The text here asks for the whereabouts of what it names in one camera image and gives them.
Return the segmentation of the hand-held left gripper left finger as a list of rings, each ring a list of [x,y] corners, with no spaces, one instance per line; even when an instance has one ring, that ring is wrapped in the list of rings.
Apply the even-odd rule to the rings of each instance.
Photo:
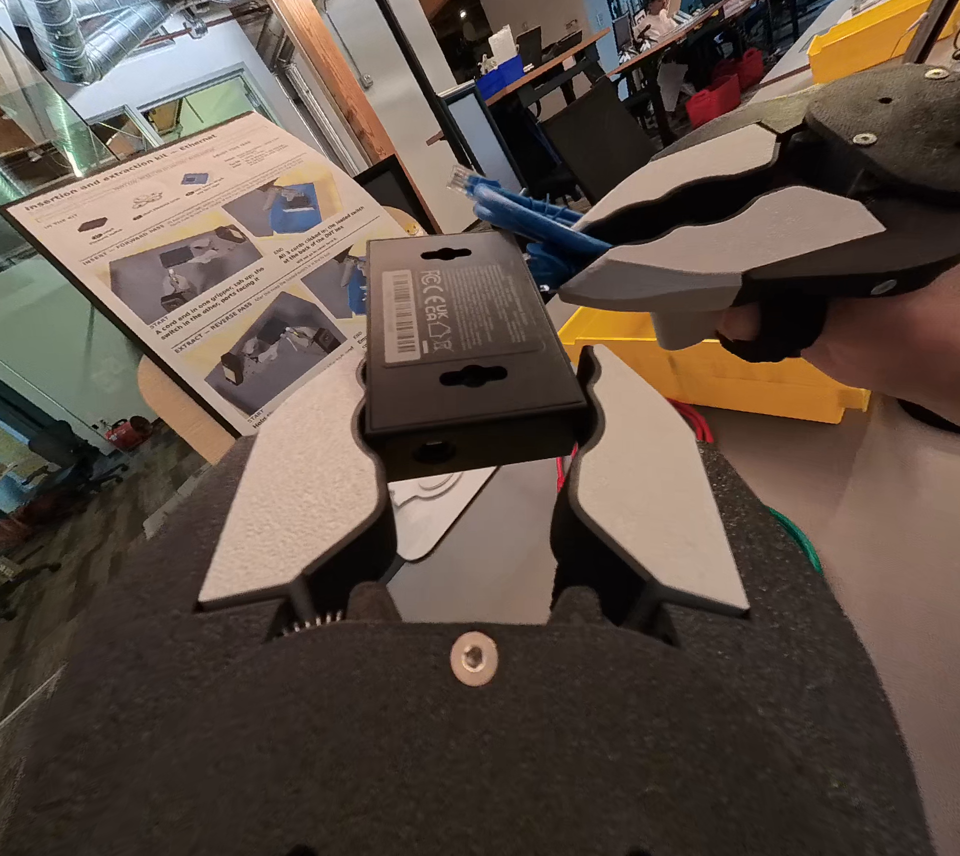
[[[321,370],[261,425],[198,592],[203,610],[280,601],[344,610],[398,540],[386,473],[364,442],[361,351]]]

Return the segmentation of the person's right hand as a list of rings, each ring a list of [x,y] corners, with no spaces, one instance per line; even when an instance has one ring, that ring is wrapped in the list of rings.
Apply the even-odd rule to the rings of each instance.
[[[958,266],[907,294],[834,299],[825,314],[801,358],[838,382],[958,424]]]

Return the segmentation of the printed instruction sheet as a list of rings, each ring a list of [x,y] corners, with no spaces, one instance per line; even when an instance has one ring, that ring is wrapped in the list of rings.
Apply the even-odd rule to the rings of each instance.
[[[403,220],[250,112],[4,217],[235,437],[363,350],[368,242]]]

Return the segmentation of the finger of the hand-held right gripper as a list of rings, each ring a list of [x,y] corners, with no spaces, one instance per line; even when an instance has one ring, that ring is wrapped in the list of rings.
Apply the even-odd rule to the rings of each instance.
[[[745,274],[884,232],[862,203],[790,186],[721,223],[682,226],[617,246],[558,289],[569,305],[650,315],[655,338],[677,351],[712,339]]]
[[[748,125],[653,159],[607,192],[575,229],[620,246],[720,222],[734,213],[732,199],[742,186],[750,188],[756,174],[772,167],[780,149],[773,130]]]

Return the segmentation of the black ethernet port box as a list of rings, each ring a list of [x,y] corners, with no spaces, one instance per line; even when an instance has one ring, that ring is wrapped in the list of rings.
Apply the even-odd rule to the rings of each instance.
[[[362,436],[389,483],[568,456],[594,406],[498,230],[366,245]]]

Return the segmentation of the computer monitor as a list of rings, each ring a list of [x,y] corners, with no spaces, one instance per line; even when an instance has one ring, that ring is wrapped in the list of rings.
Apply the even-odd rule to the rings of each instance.
[[[425,198],[417,189],[396,154],[380,160],[358,173],[354,181],[364,188],[375,201],[405,214],[425,233],[441,233]]]

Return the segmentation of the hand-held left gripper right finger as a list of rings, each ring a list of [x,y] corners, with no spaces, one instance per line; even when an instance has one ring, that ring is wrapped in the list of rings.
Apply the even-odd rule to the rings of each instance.
[[[606,346],[582,350],[577,377],[592,422],[558,493],[552,606],[572,587],[603,614],[664,603],[748,614],[750,603],[694,432]]]

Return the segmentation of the yellow plastic bin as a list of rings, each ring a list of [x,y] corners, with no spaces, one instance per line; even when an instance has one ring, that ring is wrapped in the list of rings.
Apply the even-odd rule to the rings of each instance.
[[[572,362],[584,346],[606,346],[662,395],[693,406],[837,424],[871,402],[869,391],[841,384],[804,359],[752,364],[715,339],[663,349],[647,313],[578,308],[558,336]]]
[[[807,51],[813,82],[833,82],[902,56],[932,2],[880,0],[815,35]]]

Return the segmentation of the white sign base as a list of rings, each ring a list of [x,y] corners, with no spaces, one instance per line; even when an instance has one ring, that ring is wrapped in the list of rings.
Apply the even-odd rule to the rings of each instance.
[[[388,490],[402,561],[417,562],[430,555],[496,472],[496,467],[484,467],[391,482]]]

